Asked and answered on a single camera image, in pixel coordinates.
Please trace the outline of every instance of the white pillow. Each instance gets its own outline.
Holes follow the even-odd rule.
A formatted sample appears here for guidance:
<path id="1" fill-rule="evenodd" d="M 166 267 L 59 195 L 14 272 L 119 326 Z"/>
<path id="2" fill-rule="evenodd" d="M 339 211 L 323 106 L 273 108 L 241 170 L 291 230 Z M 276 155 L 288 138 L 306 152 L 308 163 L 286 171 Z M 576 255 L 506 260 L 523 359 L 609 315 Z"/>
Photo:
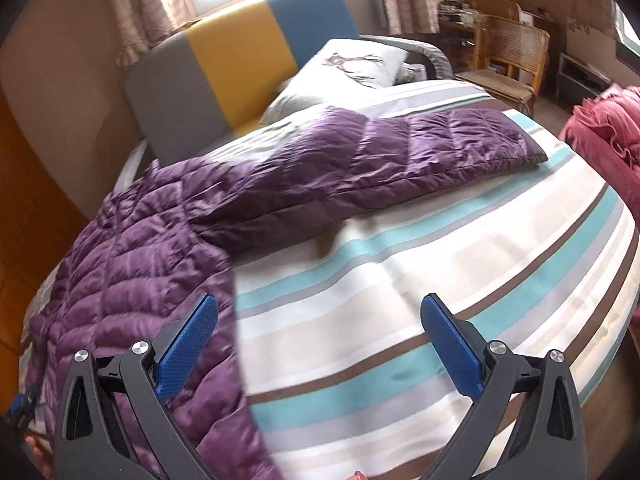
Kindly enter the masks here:
<path id="1" fill-rule="evenodd" d="M 320 103 L 346 105 L 377 88 L 393 86 L 408 52 L 364 40 L 329 40 L 293 77 L 262 115 L 273 124 Z"/>

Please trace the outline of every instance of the bed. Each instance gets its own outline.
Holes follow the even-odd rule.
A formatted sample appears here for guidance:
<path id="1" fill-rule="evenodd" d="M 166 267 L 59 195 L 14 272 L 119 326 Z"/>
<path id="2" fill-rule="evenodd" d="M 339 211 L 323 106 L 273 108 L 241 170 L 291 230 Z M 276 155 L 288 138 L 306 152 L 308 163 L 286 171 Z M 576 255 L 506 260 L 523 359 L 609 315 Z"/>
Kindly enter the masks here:
<path id="1" fill-rule="evenodd" d="M 354 108 L 394 117 L 459 107 L 503 110 L 548 161 L 235 262 L 244 388 L 287 480 L 342 479 L 354 470 L 409 480 L 428 469 L 469 407 L 425 340 L 418 308 L 429 292 L 516 352 L 563 351 L 584 404 L 625 338 L 640 286 L 638 232 L 622 200 L 567 145 L 463 82 L 384 89 Z M 266 158 L 324 108 L 206 156 Z M 46 286 L 28 315 L 46 302 Z M 27 359 L 28 350 L 22 369 Z M 497 461 L 518 402 L 481 468 Z M 596 418 L 585 426 L 588 442 L 605 431 Z"/>

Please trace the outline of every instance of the quilted jacket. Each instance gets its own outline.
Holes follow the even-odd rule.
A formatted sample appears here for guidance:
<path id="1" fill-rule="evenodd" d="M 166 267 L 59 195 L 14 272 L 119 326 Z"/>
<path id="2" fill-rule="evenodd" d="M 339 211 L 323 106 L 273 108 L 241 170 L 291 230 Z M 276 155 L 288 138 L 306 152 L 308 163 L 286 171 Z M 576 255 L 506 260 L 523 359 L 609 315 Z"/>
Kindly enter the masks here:
<path id="1" fill-rule="evenodd" d="M 123 353 L 208 292 L 218 299 L 218 326 L 169 410 L 217 478 L 280 480 L 242 394 L 233 258 L 545 159 L 496 110 L 370 120 L 330 108 L 258 164 L 152 165 L 105 199 L 62 261 L 50 303 L 31 319 L 27 380 L 45 389 L 47 430 L 77 350 Z M 142 463 L 156 468 L 126 400 L 119 407 Z"/>

